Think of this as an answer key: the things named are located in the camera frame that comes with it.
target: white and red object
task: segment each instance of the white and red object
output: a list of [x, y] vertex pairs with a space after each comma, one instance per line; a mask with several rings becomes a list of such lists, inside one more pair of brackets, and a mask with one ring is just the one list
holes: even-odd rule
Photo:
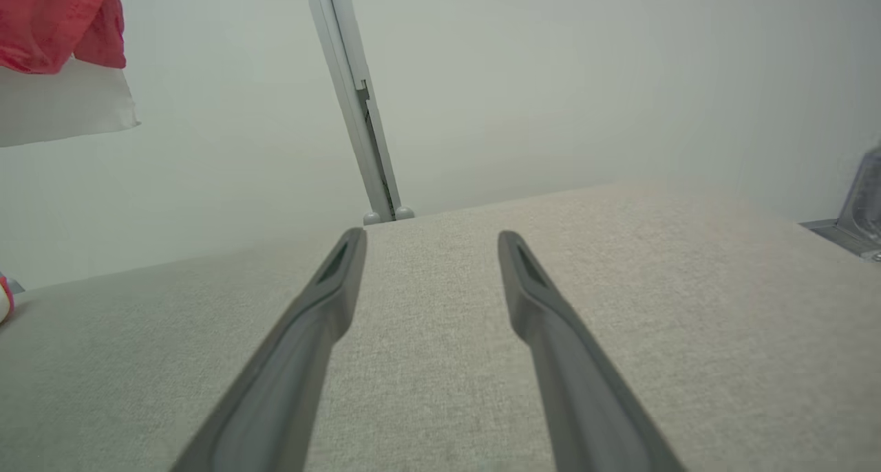
[[12, 310], [15, 309], [15, 299], [12, 296], [9, 283], [5, 277], [0, 277], [0, 323], [12, 317]]

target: red cloth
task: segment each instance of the red cloth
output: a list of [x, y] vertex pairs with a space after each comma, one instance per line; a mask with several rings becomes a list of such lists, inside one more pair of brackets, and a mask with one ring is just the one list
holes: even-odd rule
[[55, 74], [70, 54], [125, 67], [119, 0], [0, 0], [0, 65]]

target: speckled gray surface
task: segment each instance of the speckled gray surface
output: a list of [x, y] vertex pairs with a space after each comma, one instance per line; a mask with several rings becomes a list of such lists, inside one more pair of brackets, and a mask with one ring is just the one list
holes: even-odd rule
[[[553, 469], [504, 228], [688, 468], [881, 468], [881, 268], [737, 202], [604, 186], [368, 228], [306, 469]], [[333, 241], [25, 293], [0, 469], [168, 469]]]

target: white wall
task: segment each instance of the white wall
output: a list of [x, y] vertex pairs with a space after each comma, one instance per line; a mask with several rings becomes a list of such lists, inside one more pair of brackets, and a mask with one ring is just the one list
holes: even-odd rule
[[631, 178], [831, 218], [881, 136], [881, 0], [353, 0], [416, 215]]
[[4, 274], [32, 289], [361, 224], [307, 1], [123, 5], [142, 124], [0, 149]]

